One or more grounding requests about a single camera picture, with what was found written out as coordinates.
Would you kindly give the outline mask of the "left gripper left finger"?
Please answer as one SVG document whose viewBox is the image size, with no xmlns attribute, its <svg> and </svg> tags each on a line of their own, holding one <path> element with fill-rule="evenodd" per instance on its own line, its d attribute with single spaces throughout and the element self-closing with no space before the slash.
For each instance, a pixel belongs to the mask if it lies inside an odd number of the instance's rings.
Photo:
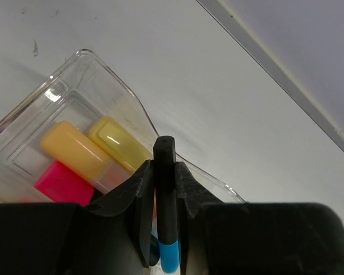
<svg viewBox="0 0 344 275">
<path fill-rule="evenodd" d="M 153 164 L 82 207 L 0 204 L 0 274 L 143 274 L 150 266 Z"/>
</svg>

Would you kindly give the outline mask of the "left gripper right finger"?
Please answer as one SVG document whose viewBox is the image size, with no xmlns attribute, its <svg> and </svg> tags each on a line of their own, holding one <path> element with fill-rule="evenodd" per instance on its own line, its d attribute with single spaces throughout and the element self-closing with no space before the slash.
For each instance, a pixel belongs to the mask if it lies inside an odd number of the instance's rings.
<svg viewBox="0 0 344 275">
<path fill-rule="evenodd" d="M 320 203 L 225 203 L 175 167 L 182 274 L 344 274 L 344 225 Z"/>
</svg>

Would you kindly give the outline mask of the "pink highlighter black body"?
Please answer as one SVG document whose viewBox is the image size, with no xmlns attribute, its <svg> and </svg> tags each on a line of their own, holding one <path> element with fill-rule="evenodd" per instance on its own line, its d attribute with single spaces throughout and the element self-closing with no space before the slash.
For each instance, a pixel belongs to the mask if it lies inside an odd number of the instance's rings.
<svg viewBox="0 0 344 275">
<path fill-rule="evenodd" d="M 89 204 L 95 188 L 62 163 L 53 162 L 36 181 L 34 187 L 55 202 Z"/>
</svg>

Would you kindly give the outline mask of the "blue highlighter black body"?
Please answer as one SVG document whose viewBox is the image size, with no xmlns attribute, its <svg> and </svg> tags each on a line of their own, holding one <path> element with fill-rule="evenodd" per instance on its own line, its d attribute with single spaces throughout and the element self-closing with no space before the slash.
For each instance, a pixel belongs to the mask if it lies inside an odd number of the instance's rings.
<svg viewBox="0 0 344 275">
<path fill-rule="evenodd" d="M 164 273 L 173 274 L 179 267 L 174 138 L 171 136 L 158 137 L 153 146 L 153 155 L 161 267 Z"/>
</svg>

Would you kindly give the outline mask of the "yellow highlighter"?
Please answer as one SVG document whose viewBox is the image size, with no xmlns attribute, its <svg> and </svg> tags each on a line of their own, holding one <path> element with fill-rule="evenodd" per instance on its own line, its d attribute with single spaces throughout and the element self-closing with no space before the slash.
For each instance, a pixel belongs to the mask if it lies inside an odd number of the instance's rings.
<svg viewBox="0 0 344 275">
<path fill-rule="evenodd" d="M 151 152 L 109 116 L 98 120 L 88 132 L 88 137 L 112 159 L 129 172 L 136 171 Z"/>
</svg>

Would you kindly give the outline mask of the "orange highlighter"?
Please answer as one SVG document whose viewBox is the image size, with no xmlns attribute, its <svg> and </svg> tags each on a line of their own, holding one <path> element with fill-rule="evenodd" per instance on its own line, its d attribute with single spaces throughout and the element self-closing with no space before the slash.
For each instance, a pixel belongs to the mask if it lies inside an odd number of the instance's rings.
<svg viewBox="0 0 344 275">
<path fill-rule="evenodd" d="M 129 171 L 68 121 L 54 125 L 42 137 L 40 147 L 103 194 L 131 176 Z"/>
</svg>

